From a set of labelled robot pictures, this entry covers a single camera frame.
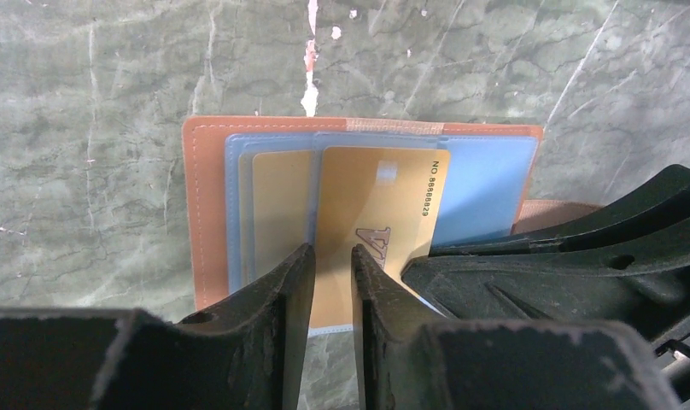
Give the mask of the tan leather card holder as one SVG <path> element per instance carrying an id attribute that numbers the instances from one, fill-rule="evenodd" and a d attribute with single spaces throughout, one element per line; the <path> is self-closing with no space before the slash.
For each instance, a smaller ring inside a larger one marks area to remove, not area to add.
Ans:
<path id="1" fill-rule="evenodd" d="M 436 243 L 504 237 L 575 220 L 593 204 L 526 197 L 529 174 L 543 131 L 539 126 L 435 123 L 390 119 L 284 116 L 193 116 L 184 122 L 182 146 L 195 305 L 206 308 L 234 292 L 225 246 L 225 144 L 239 133 L 394 132 L 484 139 L 480 151 L 460 144 L 465 165 L 447 185 L 436 223 Z"/>

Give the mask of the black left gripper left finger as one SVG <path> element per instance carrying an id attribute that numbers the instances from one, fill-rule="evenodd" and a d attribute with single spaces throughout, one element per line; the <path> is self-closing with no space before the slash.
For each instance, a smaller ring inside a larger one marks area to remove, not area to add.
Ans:
<path id="1" fill-rule="evenodd" d="M 141 308 L 0 307 L 0 409 L 294 409 L 314 276 L 304 244 L 178 323 Z"/>

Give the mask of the gold card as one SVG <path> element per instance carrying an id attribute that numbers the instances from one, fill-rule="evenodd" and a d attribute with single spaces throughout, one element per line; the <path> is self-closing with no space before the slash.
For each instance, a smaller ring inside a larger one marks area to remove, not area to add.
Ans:
<path id="1" fill-rule="evenodd" d="M 254 269 L 259 277 L 307 241 L 311 165 L 310 150 L 254 156 Z"/>
<path id="2" fill-rule="evenodd" d="M 397 284 L 430 251 L 451 160 L 446 149 L 334 146 L 322 156 L 310 327 L 353 323 L 351 250 L 358 244 Z"/>

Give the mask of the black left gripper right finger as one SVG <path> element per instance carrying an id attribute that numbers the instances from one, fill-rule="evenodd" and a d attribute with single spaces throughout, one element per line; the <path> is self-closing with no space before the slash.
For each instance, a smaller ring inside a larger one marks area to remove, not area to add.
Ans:
<path id="1" fill-rule="evenodd" d="M 677 409 L 648 343 L 614 321 L 447 319 L 351 252 L 363 409 Z"/>

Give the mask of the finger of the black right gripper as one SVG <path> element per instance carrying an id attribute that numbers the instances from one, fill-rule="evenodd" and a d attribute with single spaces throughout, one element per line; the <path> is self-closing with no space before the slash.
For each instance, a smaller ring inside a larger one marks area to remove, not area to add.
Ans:
<path id="1" fill-rule="evenodd" d="M 690 168 L 674 164 L 613 203 L 571 221 L 498 239 L 434 247 L 431 256 L 524 255 L 597 249 L 690 217 Z"/>
<path id="2" fill-rule="evenodd" d="M 615 320 L 647 340 L 690 335 L 690 223 L 598 249 L 411 261 L 404 282 L 457 319 Z"/>

